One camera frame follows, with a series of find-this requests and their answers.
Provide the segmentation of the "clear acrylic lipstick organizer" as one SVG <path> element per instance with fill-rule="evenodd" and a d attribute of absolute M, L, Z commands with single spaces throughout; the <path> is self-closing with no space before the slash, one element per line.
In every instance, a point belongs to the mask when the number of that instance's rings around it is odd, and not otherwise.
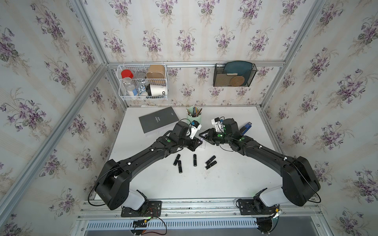
<path fill-rule="evenodd" d="M 201 145 L 198 147 L 198 148 L 201 148 L 201 149 L 205 149 L 206 148 L 206 144 L 207 142 L 205 140 L 203 140 L 202 138 L 199 139 L 202 143 Z"/>

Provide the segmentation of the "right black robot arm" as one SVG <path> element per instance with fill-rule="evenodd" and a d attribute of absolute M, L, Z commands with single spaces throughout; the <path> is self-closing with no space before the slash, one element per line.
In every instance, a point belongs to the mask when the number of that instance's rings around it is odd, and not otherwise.
<path fill-rule="evenodd" d="M 321 188 L 309 161 L 302 156 L 293 158 L 281 154 L 249 136 L 242 136 L 240 132 L 226 134 L 211 128 L 200 133 L 199 137 L 212 145 L 228 144 L 234 152 L 259 161 L 281 176 L 281 185 L 256 194 L 257 199 L 266 207 L 285 203 L 302 207 Z"/>

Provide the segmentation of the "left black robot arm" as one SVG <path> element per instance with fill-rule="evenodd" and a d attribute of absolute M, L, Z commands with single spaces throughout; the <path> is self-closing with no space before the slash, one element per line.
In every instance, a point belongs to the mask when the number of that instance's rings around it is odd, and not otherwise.
<path fill-rule="evenodd" d="M 169 136 L 163 135 L 145 150 L 130 158 L 118 162 L 113 159 L 108 160 L 94 184 L 94 191 L 110 210 L 115 210 L 129 196 L 130 182 L 136 175 L 181 148 L 195 151 L 202 143 L 203 141 L 197 137 L 193 139 L 178 137 L 172 133 Z"/>

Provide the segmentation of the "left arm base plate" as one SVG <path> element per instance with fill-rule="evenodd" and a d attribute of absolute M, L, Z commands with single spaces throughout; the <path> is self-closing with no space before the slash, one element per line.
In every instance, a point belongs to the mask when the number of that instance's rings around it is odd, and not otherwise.
<path fill-rule="evenodd" d="M 140 209 L 133 210 L 129 207 L 122 207 L 121 217 L 160 217 L 162 201 L 147 200 Z"/>

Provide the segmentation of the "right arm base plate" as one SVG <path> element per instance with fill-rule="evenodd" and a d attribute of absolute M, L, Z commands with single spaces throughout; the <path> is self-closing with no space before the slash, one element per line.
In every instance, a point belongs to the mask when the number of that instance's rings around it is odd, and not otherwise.
<path fill-rule="evenodd" d="M 236 206 L 241 215 L 275 215 L 279 211 L 279 205 L 266 206 L 260 200 L 238 199 Z"/>

